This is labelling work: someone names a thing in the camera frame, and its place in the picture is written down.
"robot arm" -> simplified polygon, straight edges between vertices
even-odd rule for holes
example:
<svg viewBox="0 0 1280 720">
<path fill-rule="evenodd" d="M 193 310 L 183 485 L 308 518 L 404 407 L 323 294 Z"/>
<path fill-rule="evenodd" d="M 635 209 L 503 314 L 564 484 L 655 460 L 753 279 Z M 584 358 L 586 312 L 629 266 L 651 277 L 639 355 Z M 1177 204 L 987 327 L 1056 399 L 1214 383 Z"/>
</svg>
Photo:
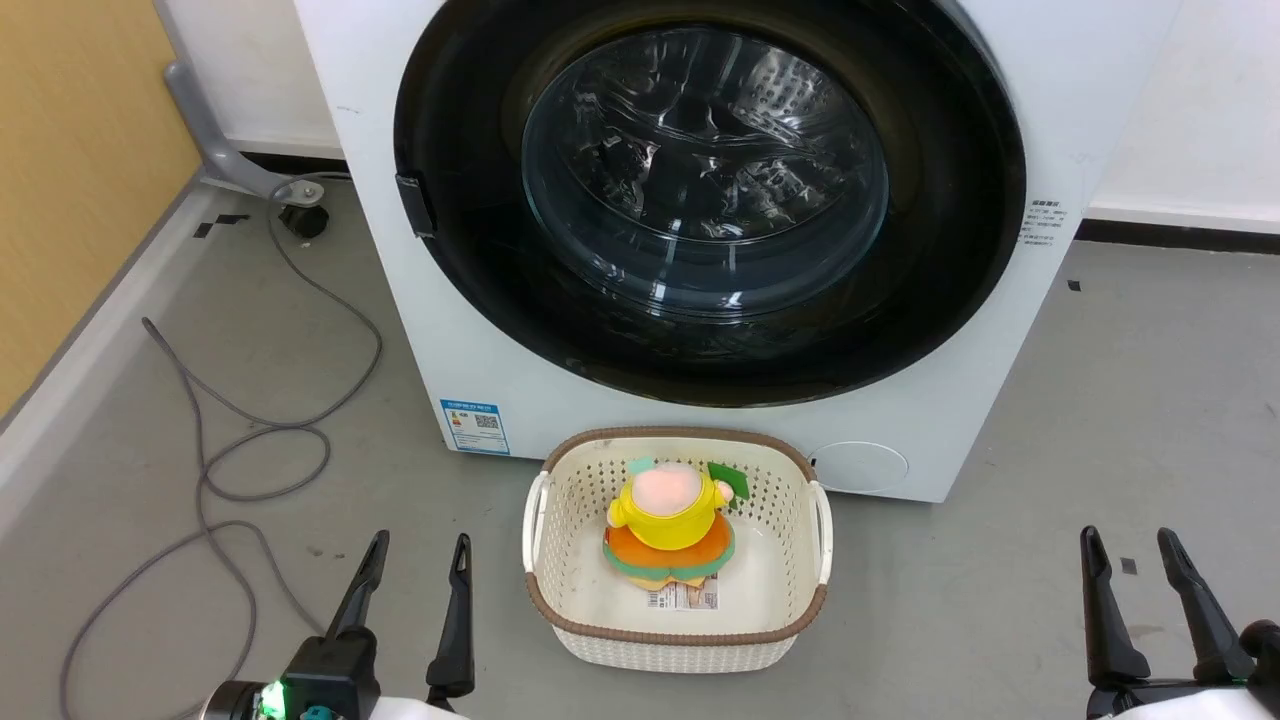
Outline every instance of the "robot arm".
<svg viewBox="0 0 1280 720">
<path fill-rule="evenodd" d="M 471 538 L 458 536 L 449 568 L 449 610 L 435 660 L 426 669 L 426 702 L 383 697 L 374 676 L 378 638 L 365 626 L 390 533 L 374 536 L 324 637 L 302 641 L 284 674 L 270 683 L 228 680 L 201 720 L 445 720 L 461 717 L 449 700 L 475 689 L 471 625 Z"/>
<path fill-rule="evenodd" d="M 1280 717 L 1280 628 L 1260 620 L 1236 634 L 1178 534 L 1156 536 L 1169 584 L 1178 591 L 1196 648 L 1193 679 L 1151 679 L 1151 667 L 1129 639 L 1111 591 L 1111 561 L 1102 536 L 1080 533 L 1084 644 L 1088 655 L 1087 716 L 1124 720 L 1256 720 Z"/>
</svg>

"black door rim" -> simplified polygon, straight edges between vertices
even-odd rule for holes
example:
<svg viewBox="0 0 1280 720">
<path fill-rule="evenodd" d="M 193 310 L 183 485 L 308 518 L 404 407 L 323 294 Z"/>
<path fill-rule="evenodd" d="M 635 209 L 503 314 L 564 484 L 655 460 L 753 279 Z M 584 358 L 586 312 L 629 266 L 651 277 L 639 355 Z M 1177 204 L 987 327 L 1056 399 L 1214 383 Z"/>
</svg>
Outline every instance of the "black door rim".
<svg viewBox="0 0 1280 720">
<path fill-rule="evenodd" d="M 445 3 L 406 68 L 394 140 L 399 174 L 417 179 L 433 208 L 426 242 L 442 270 L 543 359 L 678 404 L 805 402 L 914 364 L 998 282 L 1024 205 L 1020 133 L 982 51 L 932 3 L 530 5 Z M 890 167 L 892 214 L 865 268 L 838 292 L 740 323 L 750 328 L 650 320 L 575 287 L 580 279 L 530 240 L 539 229 L 518 192 L 524 123 L 559 72 L 621 36 L 689 26 L 760 37 L 838 78 Z"/>
</svg>

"basket handle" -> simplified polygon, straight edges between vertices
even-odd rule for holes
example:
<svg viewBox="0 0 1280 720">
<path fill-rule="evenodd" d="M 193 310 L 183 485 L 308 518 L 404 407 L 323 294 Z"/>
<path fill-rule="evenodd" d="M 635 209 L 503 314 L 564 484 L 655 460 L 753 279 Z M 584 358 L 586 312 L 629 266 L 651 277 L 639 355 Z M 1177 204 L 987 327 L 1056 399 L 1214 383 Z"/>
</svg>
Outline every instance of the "basket handle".
<svg viewBox="0 0 1280 720">
<path fill-rule="evenodd" d="M 520 550 L 525 560 L 525 571 L 534 571 L 534 562 L 538 561 L 538 550 L 543 536 L 543 515 L 547 512 L 547 483 L 550 475 L 547 470 L 538 473 L 534 484 L 529 487 L 529 497 L 525 498 L 525 521 L 520 536 Z"/>
<path fill-rule="evenodd" d="M 827 584 L 831 579 L 831 557 L 835 552 L 835 539 L 831 525 L 831 503 L 827 491 L 817 480 L 809 483 L 809 502 L 818 515 L 818 583 Z"/>
</svg>

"warning label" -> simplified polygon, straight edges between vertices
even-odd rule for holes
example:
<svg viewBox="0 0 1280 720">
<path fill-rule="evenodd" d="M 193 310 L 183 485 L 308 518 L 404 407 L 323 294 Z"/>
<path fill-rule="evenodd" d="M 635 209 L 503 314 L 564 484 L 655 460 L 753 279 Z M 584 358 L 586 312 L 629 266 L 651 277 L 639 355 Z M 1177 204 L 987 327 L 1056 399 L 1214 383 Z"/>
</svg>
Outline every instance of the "warning label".
<svg viewBox="0 0 1280 720">
<path fill-rule="evenodd" d="M 1057 200 L 1032 200 L 1023 215 L 1023 228 L 1018 240 L 1023 245 L 1053 245 L 1057 233 L 1066 224 L 1066 210 Z"/>
<path fill-rule="evenodd" d="M 507 447 L 507 429 L 497 405 L 442 400 L 444 421 L 453 433 L 453 446 L 466 452 L 511 455 Z"/>
</svg>

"energy label sticker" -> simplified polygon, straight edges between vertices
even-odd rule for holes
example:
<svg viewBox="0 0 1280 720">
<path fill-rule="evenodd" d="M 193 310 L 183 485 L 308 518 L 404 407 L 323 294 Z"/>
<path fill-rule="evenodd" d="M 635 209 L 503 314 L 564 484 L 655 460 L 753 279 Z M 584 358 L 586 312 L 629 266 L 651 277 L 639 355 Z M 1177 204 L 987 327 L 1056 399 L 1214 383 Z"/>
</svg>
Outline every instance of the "energy label sticker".
<svg viewBox="0 0 1280 720">
<path fill-rule="evenodd" d="M 442 400 L 440 406 L 444 409 L 444 421 L 453 433 L 454 447 L 465 452 L 511 455 L 507 429 L 502 425 L 497 405 Z"/>
</svg>

